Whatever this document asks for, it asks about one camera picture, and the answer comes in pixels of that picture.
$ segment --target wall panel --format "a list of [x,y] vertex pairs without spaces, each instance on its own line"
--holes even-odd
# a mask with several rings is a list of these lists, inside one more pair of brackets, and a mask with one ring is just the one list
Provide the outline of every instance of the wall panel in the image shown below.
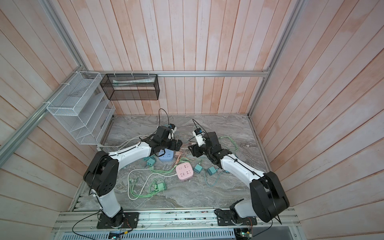
[[[95,71],[266,69],[296,2],[53,0]],[[259,83],[249,77],[160,78],[159,100],[114,103],[118,114],[156,114],[159,108],[170,114],[247,113]]]
[[[100,12],[100,6],[94,7]],[[0,144],[4,144],[78,64],[38,0],[0,1],[0,42]],[[20,239],[26,233],[26,238],[47,239],[59,212],[68,209],[93,155],[93,148],[77,144],[48,115],[0,169],[2,237]]]
[[252,116],[308,239],[382,239],[383,10],[308,1]]

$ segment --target robotic arm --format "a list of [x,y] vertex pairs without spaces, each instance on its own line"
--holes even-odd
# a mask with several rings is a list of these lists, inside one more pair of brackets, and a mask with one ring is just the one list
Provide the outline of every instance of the robotic arm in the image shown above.
[[251,190],[251,200],[238,201],[230,207],[234,218],[258,216],[269,222],[289,207],[289,201],[279,178],[273,172],[264,173],[239,160],[232,152],[222,149],[215,132],[193,132],[197,143],[188,147],[194,157],[206,155],[219,168],[238,177]]
[[173,124],[159,126],[155,133],[134,146],[116,152],[100,151],[93,157],[83,179],[96,194],[103,208],[102,215],[109,220],[111,227],[119,228],[124,221],[123,210],[113,190],[118,171],[138,159],[151,156],[165,148],[179,151],[182,141],[173,139],[175,131],[176,127]]

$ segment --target white mesh organizer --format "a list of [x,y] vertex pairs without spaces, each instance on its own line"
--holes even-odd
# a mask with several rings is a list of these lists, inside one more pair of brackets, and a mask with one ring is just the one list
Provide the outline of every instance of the white mesh organizer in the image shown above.
[[100,82],[100,73],[78,72],[47,107],[79,144],[100,143],[115,111],[94,93]]

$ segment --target pink power strip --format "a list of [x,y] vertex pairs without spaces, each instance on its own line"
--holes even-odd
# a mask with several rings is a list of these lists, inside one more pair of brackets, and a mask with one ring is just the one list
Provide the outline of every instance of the pink power strip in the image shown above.
[[177,177],[181,181],[190,179],[193,176],[193,169],[189,162],[185,162],[176,166]]

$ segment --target black wire basket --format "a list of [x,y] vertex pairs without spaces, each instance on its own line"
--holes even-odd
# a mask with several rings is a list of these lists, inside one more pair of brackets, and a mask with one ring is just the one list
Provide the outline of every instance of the black wire basket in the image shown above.
[[109,100],[158,100],[156,74],[108,73],[100,83]]

